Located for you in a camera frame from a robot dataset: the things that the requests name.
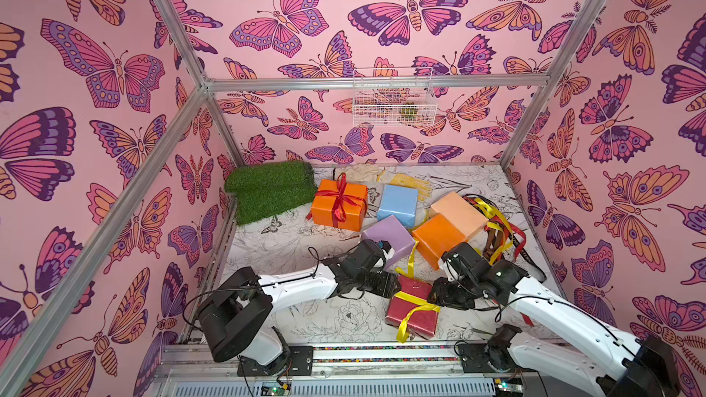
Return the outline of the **purple gift box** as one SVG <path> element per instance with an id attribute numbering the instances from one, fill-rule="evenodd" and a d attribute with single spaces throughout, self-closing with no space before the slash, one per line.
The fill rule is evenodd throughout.
<path id="1" fill-rule="evenodd" d="M 363 230 L 360 240 L 366 239 L 374 242 L 386 241 L 391 246 L 390 250 L 385 251 L 385 269 L 390 269 L 400 260 L 409 257 L 415 246 L 414 238 L 395 216 L 384 218 Z"/>

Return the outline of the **brown ribbon bow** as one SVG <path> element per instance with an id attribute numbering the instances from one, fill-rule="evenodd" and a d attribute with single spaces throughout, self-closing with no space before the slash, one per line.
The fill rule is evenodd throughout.
<path id="1" fill-rule="evenodd" d="M 486 228 L 486 242 L 483 257 L 488 261 L 498 261 L 504 258 L 505 252 L 512 246 L 511 233 L 500 227 Z"/>

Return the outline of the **orange gift box front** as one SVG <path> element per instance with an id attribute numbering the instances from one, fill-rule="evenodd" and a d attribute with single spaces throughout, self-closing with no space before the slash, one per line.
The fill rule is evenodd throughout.
<path id="1" fill-rule="evenodd" d="M 466 240 L 443 215 L 438 214 L 411 231 L 417 239 L 417 251 L 434 270 L 439 270 L 441 257 Z"/>

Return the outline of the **black printed ribbon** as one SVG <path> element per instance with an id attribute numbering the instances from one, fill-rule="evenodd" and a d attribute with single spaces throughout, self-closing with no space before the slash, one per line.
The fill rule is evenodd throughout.
<path id="1" fill-rule="evenodd" d="M 512 261 L 513 255 L 507 255 L 505 259 L 502 260 L 509 260 L 510 262 Z M 521 253 L 521 255 L 518 257 L 518 259 L 522 259 L 530 268 L 532 268 L 532 274 L 534 277 L 537 277 L 540 282 L 544 282 L 547 279 L 546 273 L 540 268 L 540 266 L 532 259 L 530 254 L 526 250 L 526 246 L 524 251 Z"/>

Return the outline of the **peach gift box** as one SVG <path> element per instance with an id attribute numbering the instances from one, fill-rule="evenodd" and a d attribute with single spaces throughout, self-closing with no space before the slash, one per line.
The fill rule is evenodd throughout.
<path id="1" fill-rule="evenodd" d="M 430 206 L 430 216 L 442 215 L 466 239 L 482 232 L 487 218 L 476 207 L 464 200 L 461 195 L 451 192 L 439 198 Z"/>

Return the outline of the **light blue gift box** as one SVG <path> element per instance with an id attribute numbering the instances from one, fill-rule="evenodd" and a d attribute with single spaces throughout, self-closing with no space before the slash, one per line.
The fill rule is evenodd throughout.
<path id="1" fill-rule="evenodd" d="M 395 217 L 406 229 L 416 224 L 418 190 L 411 187 L 385 185 L 377 211 L 377 220 Z"/>

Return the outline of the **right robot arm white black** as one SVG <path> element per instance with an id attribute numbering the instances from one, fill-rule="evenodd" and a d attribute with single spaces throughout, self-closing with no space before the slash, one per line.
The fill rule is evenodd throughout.
<path id="1" fill-rule="evenodd" d="M 640 339 L 564 300 L 525 269 L 507 260 L 490 264 L 470 244 L 442 255 L 431 303 L 472 310 L 480 299 L 498 313 L 514 310 L 562 339 L 545 343 L 503 323 L 485 343 L 485 359 L 499 372 L 531 369 L 592 396 L 680 396 L 672 348 L 655 336 Z"/>

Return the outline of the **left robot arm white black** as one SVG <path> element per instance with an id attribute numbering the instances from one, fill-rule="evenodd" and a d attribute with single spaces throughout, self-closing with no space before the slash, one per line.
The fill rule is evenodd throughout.
<path id="1" fill-rule="evenodd" d="M 401 290 L 398 276 L 384 269 L 391 255 L 389 242 L 365 239 L 301 271 L 259 276 L 253 268 L 240 268 L 209 292 L 196 312 L 213 361 L 242 357 L 281 371 L 290 361 L 290 347 L 276 327 L 265 327 L 270 314 L 353 290 L 390 299 Z"/>

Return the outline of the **white work glove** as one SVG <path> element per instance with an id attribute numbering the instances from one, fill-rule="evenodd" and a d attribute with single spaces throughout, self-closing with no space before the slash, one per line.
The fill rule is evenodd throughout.
<path id="1" fill-rule="evenodd" d="M 348 182 L 367 184 L 377 182 L 384 169 L 373 164 L 356 164 L 335 167 L 334 172 L 336 176 L 345 174 Z"/>

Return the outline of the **green artificial grass mat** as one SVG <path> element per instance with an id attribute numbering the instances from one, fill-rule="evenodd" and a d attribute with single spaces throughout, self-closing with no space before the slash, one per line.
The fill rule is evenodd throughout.
<path id="1" fill-rule="evenodd" d="M 224 190 L 236 199 L 237 223 L 247 225 L 311 203 L 317 185 L 310 164 L 288 161 L 237 168 Z"/>

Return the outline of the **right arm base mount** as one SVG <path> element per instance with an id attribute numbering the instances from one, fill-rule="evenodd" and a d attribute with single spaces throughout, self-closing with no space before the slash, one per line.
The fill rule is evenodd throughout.
<path id="1" fill-rule="evenodd" d="M 516 325 L 504 323 L 484 344 L 457 341 L 454 352 L 464 373 L 508 373 L 518 369 L 509 349 L 512 339 L 522 333 Z"/>

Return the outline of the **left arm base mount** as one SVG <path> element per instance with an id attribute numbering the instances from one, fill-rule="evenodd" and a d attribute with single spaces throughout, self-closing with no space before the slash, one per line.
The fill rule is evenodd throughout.
<path id="1" fill-rule="evenodd" d="M 264 334 L 258 335 L 239 357 L 239 377 L 310 376 L 314 347 L 291 347 L 276 334 Z"/>

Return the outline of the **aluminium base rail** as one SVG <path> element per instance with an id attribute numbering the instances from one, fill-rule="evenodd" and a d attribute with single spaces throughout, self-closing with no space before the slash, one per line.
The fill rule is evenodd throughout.
<path id="1" fill-rule="evenodd" d="M 292 347 L 285 373 L 261 376 L 205 345 L 169 347 L 149 396 L 599 396 L 599 365 L 564 344 L 529 338 L 518 365 L 495 371 L 481 341 Z"/>

